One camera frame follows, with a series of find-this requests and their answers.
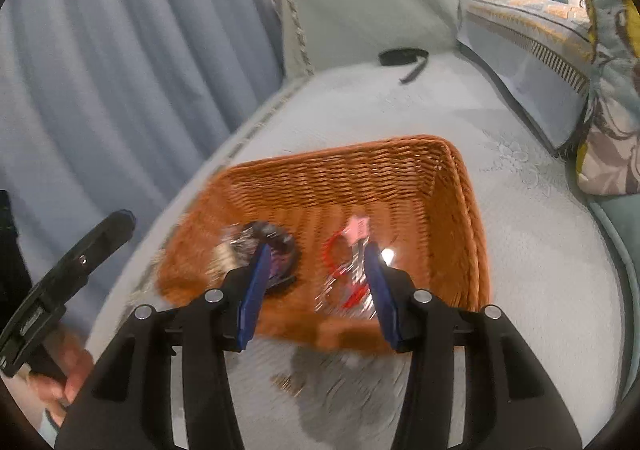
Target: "metal bolt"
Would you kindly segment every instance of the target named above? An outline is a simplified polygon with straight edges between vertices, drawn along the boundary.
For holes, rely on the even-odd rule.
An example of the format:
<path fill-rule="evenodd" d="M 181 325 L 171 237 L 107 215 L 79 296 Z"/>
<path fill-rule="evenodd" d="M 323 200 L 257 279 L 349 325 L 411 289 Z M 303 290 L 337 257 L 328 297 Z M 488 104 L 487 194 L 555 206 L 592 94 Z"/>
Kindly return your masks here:
<path fill-rule="evenodd" d="M 484 314 L 487 315 L 492 320 L 497 320 L 502 316 L 502 311 L 499 307 L 495 305 L 488 305 L 484 308 Z"/>
<path fill-rule="evenodd" d="M 204 300 L 210 304 L 220 302 L 224 298 L 224 293 L 220 289 L 209 289 L 204 293 Z"/>
<path fill-rule="evenodd" d="M 421 304 L 428 304 L 433 299 L 433 295 L 426 289 L 418 289 L 414 293 L 414 298 L 416 302 L 420 302 Z"/>
<path fill-rule="evenodd" d="M 136 308 L 134 315 L 138 320 L 146 320 L 153 312 L 150 305 L 141 305 Z"/>

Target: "hand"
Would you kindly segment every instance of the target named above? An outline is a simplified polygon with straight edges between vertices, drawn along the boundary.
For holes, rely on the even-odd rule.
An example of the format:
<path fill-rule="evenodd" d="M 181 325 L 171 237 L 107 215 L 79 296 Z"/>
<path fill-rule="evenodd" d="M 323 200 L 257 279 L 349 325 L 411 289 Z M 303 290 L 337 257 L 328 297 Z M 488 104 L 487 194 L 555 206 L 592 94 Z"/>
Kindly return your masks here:
<path fill-rule="evenodd" d="M 66 416 L 61 401 L 74 402 L 84 380 L 94 368 L 94 359 L 82 348 L 75 335 L 64 331 L 58 360 L 67 375 L 66 385 L 34 372 L 29 374 L 27 382 L 49 410 L 51 419 L 60 426 Z"/>

